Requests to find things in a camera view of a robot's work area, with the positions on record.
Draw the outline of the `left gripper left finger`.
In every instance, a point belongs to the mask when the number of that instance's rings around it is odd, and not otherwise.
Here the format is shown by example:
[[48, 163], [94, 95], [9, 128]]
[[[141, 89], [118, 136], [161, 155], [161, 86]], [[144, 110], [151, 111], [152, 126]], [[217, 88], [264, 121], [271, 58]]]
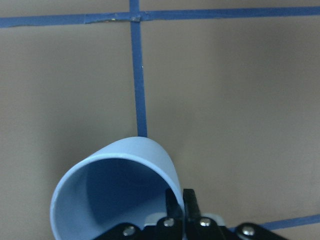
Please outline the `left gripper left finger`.
[[184, 220], [184, 213], [171, 188], [165, 190], [166, 219], [173, 219], [180, 222]]

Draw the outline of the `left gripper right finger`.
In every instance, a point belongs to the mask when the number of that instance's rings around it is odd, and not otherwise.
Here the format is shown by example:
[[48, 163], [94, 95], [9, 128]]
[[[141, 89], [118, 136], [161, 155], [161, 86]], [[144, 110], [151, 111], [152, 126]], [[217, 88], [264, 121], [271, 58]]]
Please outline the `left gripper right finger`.
[[202, 216], [198, 205], [196, 193], [193, 189], [185, 188], [183, 190], [183, 202], [185, 220], [187, 223], [194, 222], [196, 219], [199, 219]]

